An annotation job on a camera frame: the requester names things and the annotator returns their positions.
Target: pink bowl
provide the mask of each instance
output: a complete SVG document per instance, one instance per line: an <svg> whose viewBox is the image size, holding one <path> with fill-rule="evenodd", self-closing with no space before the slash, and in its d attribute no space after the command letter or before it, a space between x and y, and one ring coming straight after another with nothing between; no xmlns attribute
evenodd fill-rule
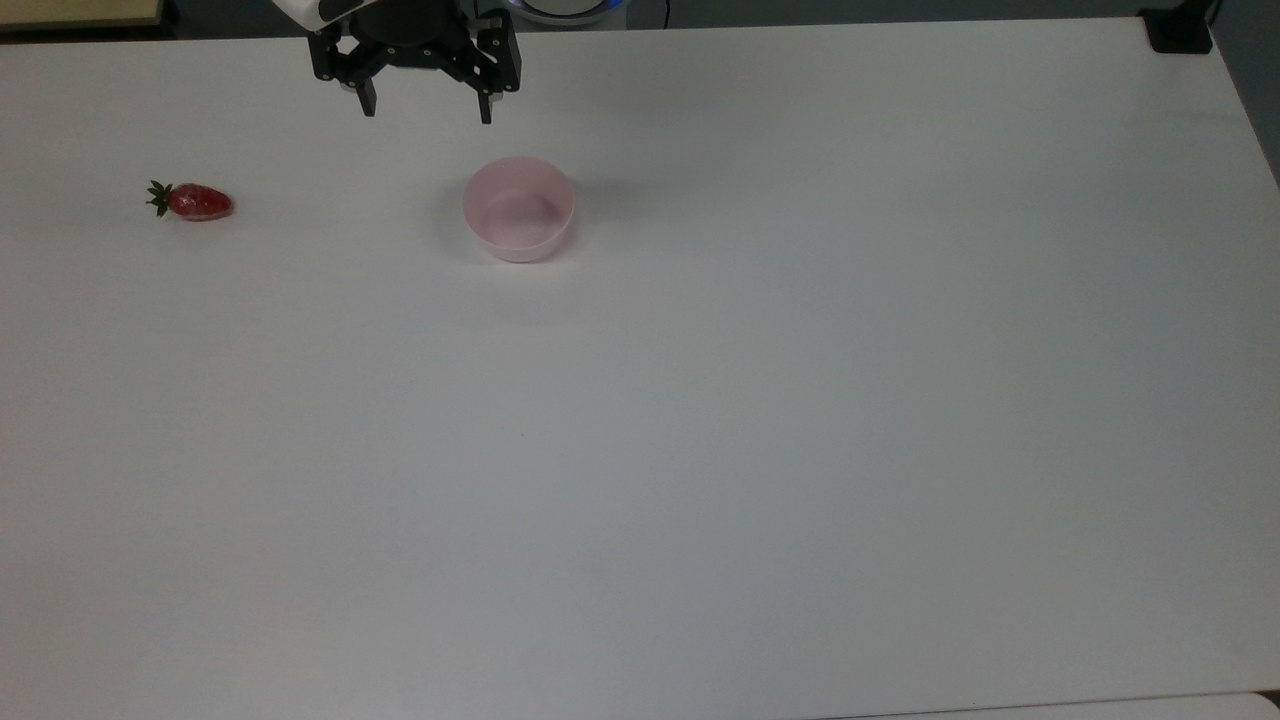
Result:
<svg viewBox="0 0 1280 720"><path fill-rule="evenodd" d="M503 158L471 177L462 215L494 258L534 263L563 242L573 217L573 184L544 160Z"/></svg>

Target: black mount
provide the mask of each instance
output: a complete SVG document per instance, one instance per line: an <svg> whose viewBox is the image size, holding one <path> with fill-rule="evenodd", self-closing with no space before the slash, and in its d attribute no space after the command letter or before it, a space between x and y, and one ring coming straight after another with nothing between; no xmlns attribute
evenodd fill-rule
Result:
<svg viewBox="0 0 1280 720"><path fill-rule="evenodd" d="M1147 38L1156 53L1208 55L1213 38L1206 15L1216 0L1184 0L1171 10L1140 10L1147 23Z"/></svg>
<svg viewBox="0 0 1280 720"><path fill-rule="evenodd" d="M340 53L343 29L358 44ZM475 31L475 44L471 31ZM374 117L374 76L387 65L444 70L476 91L480 122L493 122L493 101L520 90L520 47L504 9L468 23L457 0L383 0L307 36L319 79L355 90L365 115Z"/></svg>

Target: strawberry stem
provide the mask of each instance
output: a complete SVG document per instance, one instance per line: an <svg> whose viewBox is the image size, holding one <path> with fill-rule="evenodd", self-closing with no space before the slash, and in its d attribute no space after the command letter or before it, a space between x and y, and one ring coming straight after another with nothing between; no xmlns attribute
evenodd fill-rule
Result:
<svg viewBox="0 0 1280 720"><path fill-rule="evenodd" d="M169 191L172 190L172 184L160 184L156 181L151 181L151 187L147 188L147 192L151 193L151 200L147 200L147 205L156 206L157 218L169 211Z"/></svg>

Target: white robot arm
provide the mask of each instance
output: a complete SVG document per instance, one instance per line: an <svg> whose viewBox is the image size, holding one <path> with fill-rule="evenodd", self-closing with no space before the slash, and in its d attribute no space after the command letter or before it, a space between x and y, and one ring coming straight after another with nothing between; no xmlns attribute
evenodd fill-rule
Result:
<svg viewBox="0 0 1280 720"><path fill-rule="evenodd" d="M358 10L365 5L376 3L378 0L357 1L355 6L348 9L346 13L342 13L335 18L329 18L328 20L320 17L320 0L273 0L273 1L275 3L276 8L284 10L285 15L293 18L293 22L298 23L308 32L315 32L337 19L342 19L343 15Z"/></svg>

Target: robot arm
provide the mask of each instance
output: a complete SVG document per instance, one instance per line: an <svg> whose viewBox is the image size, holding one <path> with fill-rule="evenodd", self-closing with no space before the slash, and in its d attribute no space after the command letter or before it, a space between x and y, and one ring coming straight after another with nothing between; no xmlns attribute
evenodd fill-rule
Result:
<svg viewBox="0 0 1280 720"><path fill-rule="evenodd" d="M468 85L485 124L493 122L493 101L520 90L520 49L507 10L489 10L471 23L458 0L274 3L308 31L315 76L355 90L365 115L374 115L372 78L387 65L444 70ZM358 42L351 53L338 50L344 32Z"/></svg>

